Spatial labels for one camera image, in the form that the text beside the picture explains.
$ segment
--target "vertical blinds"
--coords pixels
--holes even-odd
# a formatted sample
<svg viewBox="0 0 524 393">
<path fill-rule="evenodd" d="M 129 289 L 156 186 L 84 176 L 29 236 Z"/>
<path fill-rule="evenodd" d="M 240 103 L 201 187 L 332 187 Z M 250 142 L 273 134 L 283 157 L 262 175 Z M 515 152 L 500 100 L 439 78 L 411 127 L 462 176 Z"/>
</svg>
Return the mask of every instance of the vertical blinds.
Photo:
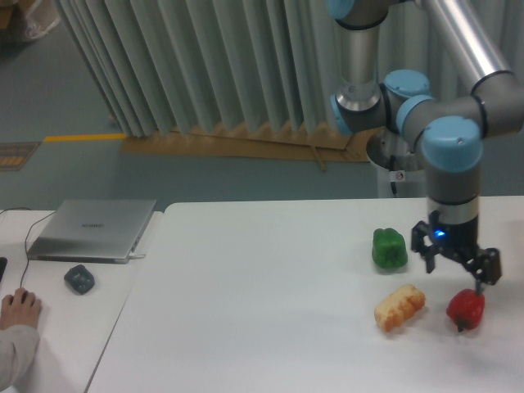
<svg viewBox="0 0 524 393">
<path fill-rule="evenodd" d="M 472 2 L 524 78 L 524 2 Z M 56 0 L 122 131 L 336 131 L 329 96 L 340 83 L 340 27 L 323 0 Z M 424 11 L 390 7 L 379 79 L 410 68 L 447 100 L 467 93 Z"/>
</svg>

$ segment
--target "toy bread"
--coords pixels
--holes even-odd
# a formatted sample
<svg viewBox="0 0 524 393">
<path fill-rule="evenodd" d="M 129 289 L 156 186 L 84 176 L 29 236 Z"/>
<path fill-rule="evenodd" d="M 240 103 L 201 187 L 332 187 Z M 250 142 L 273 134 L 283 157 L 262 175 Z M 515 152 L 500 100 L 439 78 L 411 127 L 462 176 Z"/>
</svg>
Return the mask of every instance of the toy bread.
<svg viewBox="0 0 524 393">
<path fill-rule="evenodd" d="M 390 332 L 414 316 L 426 304 L 424 293 L 406 284 L 391 293 L 375 308 L 375 320 L 384 332 Z"/>
</svg>

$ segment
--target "silver laptop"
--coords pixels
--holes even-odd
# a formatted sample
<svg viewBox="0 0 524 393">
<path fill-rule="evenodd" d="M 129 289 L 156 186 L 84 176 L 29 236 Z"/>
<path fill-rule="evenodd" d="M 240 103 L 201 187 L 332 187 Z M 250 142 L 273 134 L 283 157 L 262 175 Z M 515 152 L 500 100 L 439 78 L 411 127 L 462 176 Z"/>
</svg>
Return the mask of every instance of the silver laptop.
<svg viewBox="0 0 524 393">
<path fill-rule="evenodd" d="M 125 264 L 155 204 L 153 200 L 64 201 L 29 249 L 28 257 Z"/>
</svg>

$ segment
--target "green bell pepper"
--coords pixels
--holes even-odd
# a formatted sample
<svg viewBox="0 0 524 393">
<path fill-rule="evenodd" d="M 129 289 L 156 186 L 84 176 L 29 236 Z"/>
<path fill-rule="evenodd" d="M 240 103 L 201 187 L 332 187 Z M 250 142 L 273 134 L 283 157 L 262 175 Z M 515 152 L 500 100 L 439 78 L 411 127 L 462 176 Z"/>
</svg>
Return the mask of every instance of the green bell pepper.
<svg viewBox="0 0 524 393">
<path fill-rule="evenodd" d="M 408 262 L 406 243 L 392 228 L 376 229 L 373 233 L 373 261 L 382 269 L 395 269 Z"/>
</svg>

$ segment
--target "person's hand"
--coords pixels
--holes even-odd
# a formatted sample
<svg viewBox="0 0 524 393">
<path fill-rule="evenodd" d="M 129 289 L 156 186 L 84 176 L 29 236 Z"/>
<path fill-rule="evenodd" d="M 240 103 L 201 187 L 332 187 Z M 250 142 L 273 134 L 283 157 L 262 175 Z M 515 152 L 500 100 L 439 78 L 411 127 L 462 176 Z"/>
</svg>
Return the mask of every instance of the person's hand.
<svg viewBox="0 0 524 393">
<path fill-rule="evenodd" d="M 33 292 L 18 288 L 15 295 L 7 295 L 2 300 L 0 311 L 0 330 L 14 325 L 27 325 L 37 328 L 42 301 Z"/>
</svg>

